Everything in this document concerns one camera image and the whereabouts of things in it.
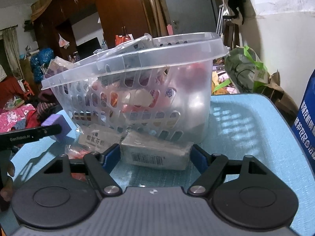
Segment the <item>finger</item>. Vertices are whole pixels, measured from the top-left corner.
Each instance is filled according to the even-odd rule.
[[[5,201],[7,202],[11,201],[13,195],[13,180],[10,176],[7,177],[7,183],[1,189],[0,195]]]
[[[14,177],[15,167],[11,161],[9,162],[9,164],[7,166],[7,172],[9,173],[10,176]]]

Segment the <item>curtain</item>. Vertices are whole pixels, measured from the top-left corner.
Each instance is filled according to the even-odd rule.
[[[19,63],[19,44],[15,27],[10,27],[2,31],[5,53],[11,71],[16,79],[24,78],[20,63]]]

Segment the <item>red stool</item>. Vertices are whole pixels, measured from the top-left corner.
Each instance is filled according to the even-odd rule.
[[[26,92],[24,93],[24,99],[28,99],[29,96],[34,96],[34,92],[30,88],[30,85],[28,84],[27,81],[25,81],[25,80],[23,81],[23,86],[26,90]]]

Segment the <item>blue bag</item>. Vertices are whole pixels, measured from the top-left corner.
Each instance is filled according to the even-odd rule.
[[[308,81],[292,131],[300,142],[315,173],[315,70]]]
[[[54,58],[54,51],[51,48],[46,48],[39,51],[38,59],[40,65],[44,64],[46,67],[48,67],[50,61]]]
[[[32,71],[34,70],[34,68],[40,67],[40,63],[39,63],[39,59],[38,59],[38,54],[33,55],[33,56],[31,57],[30,64],[31,64]]]
[[[34,68],[33,70],[34,82],[40,84],[44,78],[44,74],[39,67]]]

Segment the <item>white plastic bag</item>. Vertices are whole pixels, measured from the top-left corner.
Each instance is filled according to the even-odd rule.
[[[68,41],[66,41],[65,39],[63,39],[61,37],[61,35],[59,34],[59,46],[64,47],[66,49],[69,47],[69,45],[70,45],[70,43]]]

